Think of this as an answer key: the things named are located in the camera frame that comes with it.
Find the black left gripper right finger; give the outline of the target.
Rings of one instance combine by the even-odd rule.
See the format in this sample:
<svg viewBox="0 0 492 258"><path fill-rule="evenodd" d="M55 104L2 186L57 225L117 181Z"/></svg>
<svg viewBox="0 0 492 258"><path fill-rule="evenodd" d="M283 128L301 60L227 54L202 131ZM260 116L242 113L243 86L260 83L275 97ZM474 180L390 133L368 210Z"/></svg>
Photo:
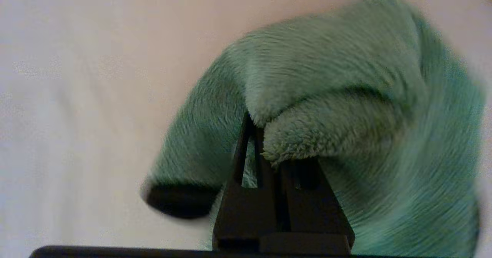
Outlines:
<svg viewBox="0 0 492 258"><path fill-rule="evenodd" d="M351 251L355 234L316 159L284 162L278 181L281 228L262 251Z"/></svg>

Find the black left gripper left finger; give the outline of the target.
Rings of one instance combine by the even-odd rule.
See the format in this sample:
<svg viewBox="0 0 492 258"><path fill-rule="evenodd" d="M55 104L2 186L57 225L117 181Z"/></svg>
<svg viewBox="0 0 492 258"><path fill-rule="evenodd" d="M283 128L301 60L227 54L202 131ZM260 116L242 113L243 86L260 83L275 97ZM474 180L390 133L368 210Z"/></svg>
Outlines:
<svg viewBox="0 0 492 258"><path fill-rule="evenodd" d="M257 188L242 186L248 141L253 139ZM233 160L233 175L223 192L213 231L214 251L280 251L276 176L261 155L263 130L245 114Z"/></svg>

